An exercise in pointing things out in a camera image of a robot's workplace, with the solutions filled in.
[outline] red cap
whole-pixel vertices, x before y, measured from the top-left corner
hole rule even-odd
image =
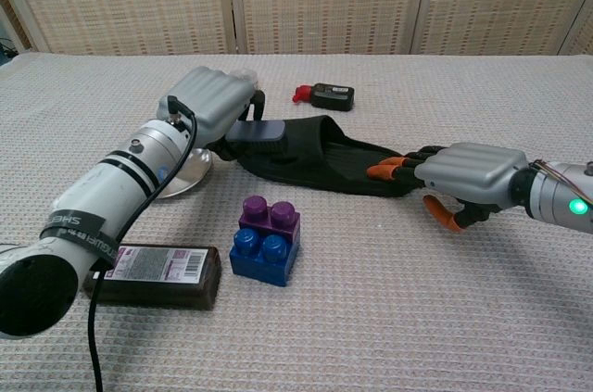
[[[311,86],[307,84],[301,84],[295,90],[295,96],[293,97],[293,102],[309,102],[311,99]]]

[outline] black sandal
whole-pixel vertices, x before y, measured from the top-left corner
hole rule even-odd
[[[285,120],[281,153],[254,147],[238,159],[247,171],[264,179],[352,195],[404,196],[413,187],[367,177],[371,165],[401,156],[381,146],[350,139],[329,116]]]

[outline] black cable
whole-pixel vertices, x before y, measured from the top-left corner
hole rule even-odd
[[[91,297],[91,305],[89,306],[89,318],[87,325],[87,336],[89,339],[89,351],[91,352],[91,361],[93,362],[93,373],[95,374],[95,387],[97,392],[103,392],[103,380],[101,379],[101,365],[99,364],[99,355],[96,351],[95,343],[95,310],[96,301],[99,297],[99,291],[105,279],[106,271],[99,272],[99,277],[96,280],[95,290]]]
[[[146,198],[146,200],[136,209],[133,215],[130,217],[129,220],[124,223],[123,227],[121,228],[120,232],[116,237],[116,241],[118,244],[121,243],[123,237],[128,233],[128,230],[132,227],[133,223],[138,219],[138,217],[142,214],[142,212],[150,205],[150,203],[155,200],[158,195],[165,189],[165,187],[173,180],[173,178],[177,175],[179,170],[182,168],[183,164],[189,157],[189,154],[192,152],[194,147],[194,142],[196,141],[197,135],[197,120],[196,115],[194,112],[184,105],[182,102],[178,101],[177,98],[173,97],[173,100],[170,100],[170,103],[177,104],[180,108],[180,111],[185,115],[185,117],[189,118],[192,121],[192,131],[190,132],[189,141],[185,146],[185,150],[183,151],[182,157],[177,162],[177,165],[173,168],[173,170],[167,175],[165,180],[157,187],[157,189]],[[103,392],[103,379],[101,378],[101,365],[99,363],[99,355],[96,351],[96,343],[95,343],[95,311],[96,311],[96,302],[99,298],[99,293],[101,290],[101,285],[103,284],[103,279],[105,278],[106,271],[99,272],[99,277],[96,280],[95,290],[93,291],[93,296],[91,297],[91,304],[89,306],[89,318],[88,318],[88,326],[87,326],[87,334],[89,339],[89,351],[91,352],[91,361],[93,362],[93,373],[95,374],[95,388],[96,392]]]
[[[0,42],[0,45],[1,45],[2,47],[4,47],[6,51],[10,51],[10,52],[17,52],[17,49],[15,49],[14,47],[7,46],[7,45],[5,45],[5,44],[4,44],[4,43],[2,43],[2,42]]]

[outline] purple block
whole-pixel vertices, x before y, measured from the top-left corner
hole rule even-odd
[[[264,237],[279,234],[294,244],[300,234],[300,213],[290,202],[276,202],[268,207],[262,196],[251,196],[243,202],[239,228],[252,228]]]

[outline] blue lego brick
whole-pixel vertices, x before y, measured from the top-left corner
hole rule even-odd
[[[299,237],[297,235],[291,244],[278,234],[263,237],[256,230],[242,228],[235,233],[234,245],[229,253],[233,273],[286,286],[297,256]]]

